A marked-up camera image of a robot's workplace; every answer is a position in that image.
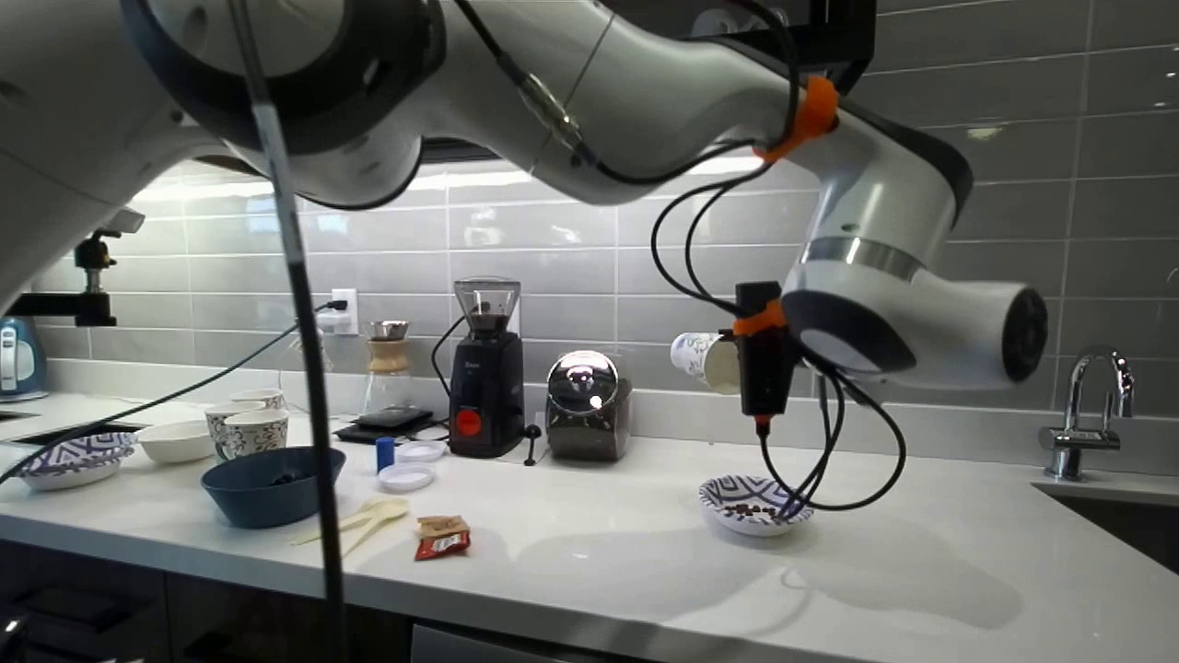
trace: coffee machine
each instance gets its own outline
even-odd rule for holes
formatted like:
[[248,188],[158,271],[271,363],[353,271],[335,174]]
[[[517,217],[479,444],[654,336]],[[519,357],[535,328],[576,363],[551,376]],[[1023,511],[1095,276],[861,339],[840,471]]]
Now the coffee machine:
[[524,342],[508,330],[519,280],[455,280],[468,339],[453,349],[450,453],[500,457],[524,434]]

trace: robotic arm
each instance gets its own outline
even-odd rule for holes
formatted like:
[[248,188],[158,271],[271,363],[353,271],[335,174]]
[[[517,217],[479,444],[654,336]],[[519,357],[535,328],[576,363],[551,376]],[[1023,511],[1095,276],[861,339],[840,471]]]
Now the robotic arm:
[[[266,174],[224,0],[0,0],[0,299],[164,166]],[[592,0],[252,0],[299,195],[363,209],[427,137],[496,150],[583,204],[627,204],[726,139],[778,143],[793,75],[739,45],[665,39]],[[793,163],[820,179],[788,330],[855,380],[1004,387],[1036,372],[1044,299],[927,271],[968,195],[932,137],[843,105]]]

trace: electrical outlet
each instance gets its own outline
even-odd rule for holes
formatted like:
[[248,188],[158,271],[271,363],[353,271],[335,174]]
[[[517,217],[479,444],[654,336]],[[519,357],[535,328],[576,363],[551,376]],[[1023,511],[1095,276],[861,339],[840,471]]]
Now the electrical outlet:
[[320,310],[318,328],[320,336],[361,336],[361,314],[356,314],[356,287],[331,287],[329,299],[341,299],[345,310]]

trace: wall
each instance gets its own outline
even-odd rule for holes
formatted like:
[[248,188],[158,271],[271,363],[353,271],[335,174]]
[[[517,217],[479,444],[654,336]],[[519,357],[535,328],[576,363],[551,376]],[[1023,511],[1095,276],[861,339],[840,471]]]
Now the wall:
[[[888,387],[883,398],[1055,407],[1072,355],[1115,342],[1139,372],[1139,414],[1179,414],[1174,71],[1174,0],[879,0],[875,62],[855,99],[949,139],[976,168],[976,195],[936,270],[1029,280],[1055,314],[1051,357],[1023,387]],[[224,184],[236,179],[186,166],[150,188],[146,228],[118,248],[120,328],[45,324],[53,355],[224,363],[285,328],[290,310],[266,190],[224,195]],[[427,168],[388,209],[306,207],[302,217],[312,283],[361,287],[363,324],[412,319],[419,372],[427,342],[453,319],[450,283],[517,276],[529,380],[560,349],[598,347],[642,387],[695,391],[665,363],[665,342],[721,315],[651,271],[643,242],[660,204],[665,195],[592,209],[511,166],[450,166]],[[729,291],[781,276],[812,209],[815,179],[798,168],[732,195],[699,232],[703,280]],[[69,280],[57,266],[42,287]],[[356,372],[361,342],[329,342],[329,360]],[[261,363],[295,369],[295,349]]]

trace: blue bowl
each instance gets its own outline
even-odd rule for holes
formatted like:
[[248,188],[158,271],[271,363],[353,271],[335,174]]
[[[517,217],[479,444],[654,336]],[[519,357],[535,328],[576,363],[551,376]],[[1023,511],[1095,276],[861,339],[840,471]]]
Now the blue bowl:
[[[331,479],[337,474],[337,466],[341,453],[331,450]],[[266,531],[320,511],[318,471],[318,453],[310,444],[299,444],[224,461],[199,482],[231,527]]]

